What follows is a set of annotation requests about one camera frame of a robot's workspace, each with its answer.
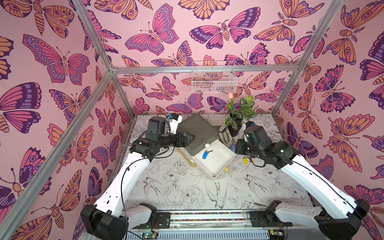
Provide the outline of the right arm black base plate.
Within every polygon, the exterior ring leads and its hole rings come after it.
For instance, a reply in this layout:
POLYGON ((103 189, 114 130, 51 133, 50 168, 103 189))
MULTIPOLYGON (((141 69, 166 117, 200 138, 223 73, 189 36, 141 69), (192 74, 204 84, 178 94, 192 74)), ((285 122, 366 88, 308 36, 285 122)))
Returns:
POLYGON ((251 221, 253 228, 268 227, 292 227, 293 223, 281 222, 274 214, 266 211, 249 211, 247 218, 251 221))

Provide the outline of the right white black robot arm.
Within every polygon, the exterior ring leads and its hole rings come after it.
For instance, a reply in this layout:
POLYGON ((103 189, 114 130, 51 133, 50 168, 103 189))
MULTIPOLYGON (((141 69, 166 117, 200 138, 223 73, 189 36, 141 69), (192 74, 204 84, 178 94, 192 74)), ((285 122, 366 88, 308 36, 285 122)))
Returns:
POLYGON ((360 229, 370 209, 369 203, 364 199, 354 200, 335 187, 288 143, 273 143, 262 126, 247 122, 235 152, 250 160, 263 160, 264 167, 272 165, 281 170, 320 203, 309 208, 275 200, 264 211, 267 225, 299 224, 319 230, 330 240, 350 240, 360 229))

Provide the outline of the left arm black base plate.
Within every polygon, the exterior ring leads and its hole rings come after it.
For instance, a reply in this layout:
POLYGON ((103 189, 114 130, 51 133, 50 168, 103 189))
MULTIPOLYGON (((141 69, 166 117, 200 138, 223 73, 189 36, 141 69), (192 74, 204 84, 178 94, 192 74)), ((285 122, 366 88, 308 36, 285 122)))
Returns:
POLYGON ((155 214, 152 214, 149 218, 149 221, 138 225, 132 229, 169 229, 171 223, 171 213, 170 212, 157 212, 155 214))

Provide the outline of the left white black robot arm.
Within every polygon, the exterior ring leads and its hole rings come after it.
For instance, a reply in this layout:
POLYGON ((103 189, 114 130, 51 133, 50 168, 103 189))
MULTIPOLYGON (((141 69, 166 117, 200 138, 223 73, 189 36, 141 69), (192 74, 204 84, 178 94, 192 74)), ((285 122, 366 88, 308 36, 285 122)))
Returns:
POLYGON ((126 201, 152 160, 164 157, 161 149, 187 147, 195 139, 188 132, 178 131, 182 120, 175 113, 151 117, 147 130, 132 143, 122 168, 105 193, 93 205, 83 207, 81 219, 88 234, 101 240, 121 240, 133 228, 157 225, 155 207, 141 203, 128 210, 126 201))

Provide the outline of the white drawer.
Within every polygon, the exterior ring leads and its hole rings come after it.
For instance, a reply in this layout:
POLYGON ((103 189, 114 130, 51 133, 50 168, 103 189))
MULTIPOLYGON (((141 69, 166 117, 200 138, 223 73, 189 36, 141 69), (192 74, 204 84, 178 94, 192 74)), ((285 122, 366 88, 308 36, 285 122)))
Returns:
POLYGON ((196 155, 191 156, 195 163, 210 178, 215 179, 235 158, 236 154, 219 140, 215 140, 208 148, 204 148, 196 155), (205 150, 213 150, 206 160, 202 159, 205 150))

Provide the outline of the grey cream three-drawer chest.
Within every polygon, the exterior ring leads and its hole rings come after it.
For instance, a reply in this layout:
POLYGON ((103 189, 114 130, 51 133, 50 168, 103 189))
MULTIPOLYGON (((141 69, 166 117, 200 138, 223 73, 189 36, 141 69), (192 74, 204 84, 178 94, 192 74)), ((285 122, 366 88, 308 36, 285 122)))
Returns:
POLYGON ((182 120, 179 124, 177 133, 188 132, 195 136, 195 139, 186 148, 176 148, 181 156, 192 167, 197 165, 192 157, 205 148, 205 144, 211 144, 217 140, 218 130, 199 114, 193 114, 182 120))

